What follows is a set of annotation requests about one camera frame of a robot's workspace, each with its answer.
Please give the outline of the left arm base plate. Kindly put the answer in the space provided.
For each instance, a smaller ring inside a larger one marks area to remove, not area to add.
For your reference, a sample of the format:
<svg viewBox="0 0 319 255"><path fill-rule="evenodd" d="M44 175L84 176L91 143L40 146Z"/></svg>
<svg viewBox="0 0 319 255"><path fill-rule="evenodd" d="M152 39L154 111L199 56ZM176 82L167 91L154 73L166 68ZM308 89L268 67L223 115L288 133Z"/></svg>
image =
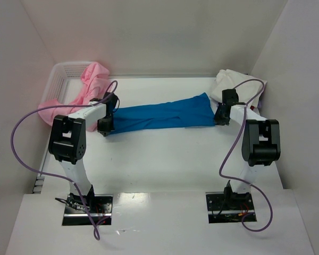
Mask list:
<svg viewBox="0 0 319 255"><path fill-rule="evenodd" d="M81 203L69 202L63 199L65 204L62 226L87 226L91 225L91 221ZM99 194L95 196L95 205L88 207L90 215L95 224L111 225L112 222L112 194Z"/></svg>

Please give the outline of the blue t shirt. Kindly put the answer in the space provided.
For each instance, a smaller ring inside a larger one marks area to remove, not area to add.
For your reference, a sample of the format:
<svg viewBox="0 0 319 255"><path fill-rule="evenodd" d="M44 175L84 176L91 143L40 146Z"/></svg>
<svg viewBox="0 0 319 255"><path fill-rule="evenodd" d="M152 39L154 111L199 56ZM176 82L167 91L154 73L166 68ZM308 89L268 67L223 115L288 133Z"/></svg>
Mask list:
<svg viewBox="0 0 319 255"><path fill-rule="evenodd" d="M173 102L125 107L114 114L112 134L139 130L214 126L214 113L206 93Z"/></svg>

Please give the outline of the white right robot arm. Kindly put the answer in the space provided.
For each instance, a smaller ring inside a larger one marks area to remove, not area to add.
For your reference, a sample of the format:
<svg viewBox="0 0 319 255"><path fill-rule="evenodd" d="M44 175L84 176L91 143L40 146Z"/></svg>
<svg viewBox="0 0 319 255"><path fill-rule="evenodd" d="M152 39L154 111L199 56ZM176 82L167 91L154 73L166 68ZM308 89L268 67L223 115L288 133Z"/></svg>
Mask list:
<svg viewBox="0 0 319 255"><path fill-rule="evenodd" d="M214 122L217 125L228 125L231 120L240 124L240 131L221 163L219 175L228 179L224 188L225 204L230 210L235 210L249 200L251 185L259 173L280 158L281 146L279 122L253 112L247 103L239 100L235 89L225 89ZM223 168L240 138L244 168L239 177L223 175Z"/></svg>

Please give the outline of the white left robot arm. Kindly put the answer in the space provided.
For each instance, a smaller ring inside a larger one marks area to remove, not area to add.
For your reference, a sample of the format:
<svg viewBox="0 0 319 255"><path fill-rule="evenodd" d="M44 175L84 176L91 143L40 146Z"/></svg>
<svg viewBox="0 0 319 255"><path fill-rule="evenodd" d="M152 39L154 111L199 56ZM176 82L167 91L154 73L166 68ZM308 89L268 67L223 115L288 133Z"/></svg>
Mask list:
<svg viewBox="0 0 319 255"><path fill-rule="evenodd" d="M119 102L117 95L105 94L107 101L98 98L69 115L57 115L53 119L48 151L62 166L65 177L70 180L68 204L96 206L93 185L87 178L83 157L87 149L86 128L95 126L102 136L108 136L114 128L114 111Z"/></svg>

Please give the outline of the white plastic basket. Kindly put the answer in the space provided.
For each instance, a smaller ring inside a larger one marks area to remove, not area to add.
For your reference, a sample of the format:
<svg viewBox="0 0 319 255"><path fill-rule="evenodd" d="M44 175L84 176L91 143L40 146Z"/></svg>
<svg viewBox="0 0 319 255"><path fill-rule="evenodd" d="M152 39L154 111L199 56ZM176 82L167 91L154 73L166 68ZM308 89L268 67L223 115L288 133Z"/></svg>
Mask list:
<svg viewBox="0 0 319 255"><path fill-rule="evenodd" d="M56 99L61 104L69 104L73 101L82 88L80 77L90 64L90 61L77 61L54 65L41 102Z"/></svg>

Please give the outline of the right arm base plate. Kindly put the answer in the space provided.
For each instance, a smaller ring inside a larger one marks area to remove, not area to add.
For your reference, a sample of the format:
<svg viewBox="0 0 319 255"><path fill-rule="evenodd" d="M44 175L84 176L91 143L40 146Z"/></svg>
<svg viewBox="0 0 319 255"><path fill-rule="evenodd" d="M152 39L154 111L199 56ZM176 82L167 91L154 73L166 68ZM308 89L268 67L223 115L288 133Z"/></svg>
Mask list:
<svg viewBox="0 0 319 255"><path fill-rule="evenodd" d="M257 221L250 193L225 201L223 192L209 192L206 193L206 204L210 224L241 223L243 216L246 216L244 222Z"/></svg>

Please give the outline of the white folded t shirt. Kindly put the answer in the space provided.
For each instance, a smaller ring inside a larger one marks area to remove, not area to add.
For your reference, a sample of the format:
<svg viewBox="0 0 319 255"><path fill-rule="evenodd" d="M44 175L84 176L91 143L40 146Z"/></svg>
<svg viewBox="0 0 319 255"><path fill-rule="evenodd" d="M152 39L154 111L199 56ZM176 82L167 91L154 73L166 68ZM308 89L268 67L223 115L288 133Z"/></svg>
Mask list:
<svg viewBox="0 0 319 255"><path fill-rule="evenodd" d="M238 84L255 79L255 77L242 74L233 70L220 70L217 74L213 85L208 93L209 97L216 102L222 101L222 91L225 89L233 89ZM248 102L262 89L262 84L259 81L249 81L239 87L236 87L236 92L240 102Z"/></svg>

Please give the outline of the pink t shirt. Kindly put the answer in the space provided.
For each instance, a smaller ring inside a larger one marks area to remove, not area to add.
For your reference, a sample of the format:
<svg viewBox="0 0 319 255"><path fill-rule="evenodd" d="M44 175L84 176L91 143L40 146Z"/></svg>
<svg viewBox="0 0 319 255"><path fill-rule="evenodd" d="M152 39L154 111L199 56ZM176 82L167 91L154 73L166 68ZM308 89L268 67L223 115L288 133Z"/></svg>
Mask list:
<svg viewBox="0 0 319 255"><path fill-rule="evenodd" d="M48 125L53 125L58 115L82 118L85 120L86 130L92 132L97 129L98 120L107 113L105 103L93 101L97 96L107 92L110 85L109 71L97 62L93 62L81 73L82 88L74 101L69 105L61 104L57 99L46 101L38 106L38 114Z"/></svg>

